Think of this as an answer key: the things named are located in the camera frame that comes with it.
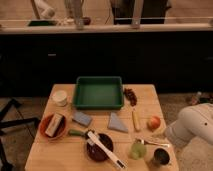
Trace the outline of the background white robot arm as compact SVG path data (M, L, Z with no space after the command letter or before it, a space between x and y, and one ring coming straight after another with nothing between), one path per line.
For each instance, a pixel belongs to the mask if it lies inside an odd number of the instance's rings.
M35 4L42 10L41 15L45 19L51 19L55 15L55 10L45 0L35 0Z

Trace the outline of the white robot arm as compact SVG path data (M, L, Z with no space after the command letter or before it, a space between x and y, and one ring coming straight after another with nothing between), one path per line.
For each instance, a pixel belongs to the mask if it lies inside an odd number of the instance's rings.
M194 137L213 145L213 104L203 103L181 109L178 119L166 127L164 135L179 148L187 146Z

